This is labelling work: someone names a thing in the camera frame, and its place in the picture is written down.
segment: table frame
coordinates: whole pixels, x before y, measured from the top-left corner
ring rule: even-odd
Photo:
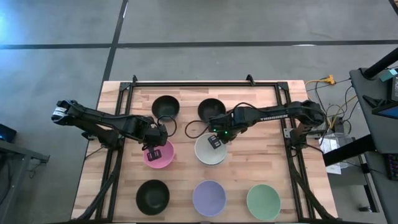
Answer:
[[[133,76],[132,82],[121,82],[119,86],[119,95],[118,100],[116,103],[116,111],[115,115],[120,114],[122,100],[124,92],[128,92],[127,102],[126,102],[126,110],[124,114],[129,114],[130,107],[131,107],[131,100],[132,100],[132,93],[135,87],[157,87],[157,86],[268,86],[272,87],[275,90],[277,105],[281,106],[282,103],[282,95],[281,92],[283,91],[285,95],[286,103],[290,103],[290,93],[289,93],[289,85],[287,82],[255,82],[251,75],[246,77],[245,81],[241,82],[223,82],[223,81],[216,81],[216,82],[138,82],[137,77]],[[290,125],[292,128],[296,128],[296,122],[293,118],[289,118]],[[285,119],[280,120],[280,126],[283,130],[287,128],[287,123]],[[285,143],[285,150],[287,155],[287,165],[289,167],[289,174],[290,180],[292,182],[292,191],[294,196],[294,203],[295,209],[297,214],[298,222],[303,223],[353,223],[353,222],[344,222],[342,220],[335,219],[327,211],[322,207],[319,201],[316,199],[314,194],[312,194],[309,183],[308,177],[305,170],[305,163],[303,159],[303,154],[301,151],[297,151],[297,160],[298,160],[298,167],[299,171],[295,168],[294,160],[292,157],[292,151],[288,144],[289,138],[286,136],[284,137]],[[108,153],[106,155],[105,166],[104,166],[104,173],[101,183],[101,190],[99,191],[98,195],[95,197],[91,205],[85,211],[84,217],[79,217],[78,219],[70,220],[67,223],[111,223],[113,221],[113,213],[114,207],[116,203],[116,196],[118,191],[118,182],[119,182],[119,175],[121,170],[121,163],[123,158],[123,147],[119,147],[118,149],[108,149]],[[111,161],[113,152],[117,150],[118,155],[116,158],[116,163],[114,165],[114,169],[112,173],[109,174],[111,169]],[[103,211],[103,204],[104,204],[104,196],[106,195],[107,191],[109,190],[110,186],[112,185],[110,200],[109,200],[109,208],[108,214],[106,217],[102,216]],[[303,209],[301,206],[300,201],[300,194],[298,185],[302,188],[305,193],[305,200],[307,203],[308,208],[308,216],[309,218],[305,218],[303,215]],[[317,210],[318,214],[321,216],[322,219],[316,219],[315,217],[315,210]],[[95,218],[90,220],[93,212],[96,210]]]

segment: bowl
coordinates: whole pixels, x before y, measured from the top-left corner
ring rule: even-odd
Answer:
[[[195,155],[196,157],[206,165],[217,165],[224,161],[227,152],[226,145],[221,143],[221,146],[213,149],[209,141],[207,140],[214,133],[206,133],[200,136],[195,143]]]
[[[164,146],[157,146],[154,149],[160,150],[162,157],[149,161],[147,157],[148,149],[144,150],[144,163],[154,169],[161,169],[167,167],[174,158],[174,146],[170,141],[167,141]]]
[[[157,215],[165,210],[170,200],[169,188],[160,180],[143,183],[136,195],[138,209],[145,215]]]
[[[180,103],[172,96],[161,96],[152,104],[152,114],[156,118],[161,116],[170,116],[175,118],[180,111]],[[161,120],[169,120],[169,117],[161,118]]]
[[[202,121],[208,121],[211,117],[225,113],[223,102],[214,98],[205,99],[198,106],[198,115]]]
[[[193,190],[193,206],[201,215],[215,217],[224,210],[225,205],[225,190],[214,180],[205,180]]]
[[[271,186],[259,184],[249,190],[246,203],[250,213],[259,220],[274,220],[280,212],[278,192]]]

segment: black bowl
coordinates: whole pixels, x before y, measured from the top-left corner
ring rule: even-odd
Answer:
[[[159,214],[166,208],[169,200],[169,188],[160,180],[148,180],[137,191],[136,203],[145,215]]]
[[[180,103],[172,96],[161,96],[152,104],[152,114],[155,115],[156,118],[163,115],[175,118],[179,111]]]
[[[208,121],[211,117],[225,113],[226,109],[223,102],[213,98],[203,100],[198,107],[199,118],[202,121]]]

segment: pink bowl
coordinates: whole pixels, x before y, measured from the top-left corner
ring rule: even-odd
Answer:
[[[162,157],[159,159],[156,159],[154,161],[149,162],[147,153],[149,152],[148,149],[144,150],[144,162],[148,166],[155,168],[155,169],[161,169],[169,165],[174,158],[174,146],[171,142],[167,141],[166,145],[164,146],[157,146],[155,149],[159,149],[160,153],[162,153]]]

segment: wooden table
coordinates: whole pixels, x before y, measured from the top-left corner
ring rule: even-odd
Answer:
[[[287,82],[292,101],[307,100],[303,81]],[[119,84],[120,82],[104,82],[98,110],[114,114]],[[204,166],[195,157],[193,147],[196,139],[189,139],[184,133],[186,124],[193,119],[198,119],[197,106],[202,100],[217,98],[225,104],[227,110],[242,101],[257,107],[275,106],[277,102],[273,88],[259,86],[135,87],[131,114],[152,116],[152,102],[162,95],[172,95],[180,102],[180,112],[176,119],[178,129],[176,134],[169,138],[174,145],[176,155],[171,165],[155,170],[143,163],[141,145],[133,140],[126,141],[114,222],[259,222],[260,220],[255,219],[246,206],[246,195],[256,184],[268,184],[278,191],[282,201],[282,210],[275,221],[297,221],[280,121],[257,123],[244,134],[240,134],[228,145],[227,158],[214,167]],[[173,128],[172,123],[167,124],[169,132]],[[198,134],[203,128],[203,124],[192,125],[190,134]],[[309,143],[319,146],[315,140]],[[91,142],[87,153],[93,152],[99,146],[98,142]],[[328,212],[337,217],[321,153],[307,148],[303,150],[303,156],[311,190]],[[72,218],[82,214],[98,193],[105,158],[106,150],[104,149],[85,161]],[[150,179],[164,181],[170,190],[168,207],[161,214],[152,217],[142,214],[135,202],[139,186]],[[216,180],[226,189],[227,206],[217,217],[201,216],[192,204],[193,189],[206,179]],[[306,214],[305,197],[302,191],[300,191],[300,197]],[[108,211],[108,200],[109,195],[105,200],[104,214]]]

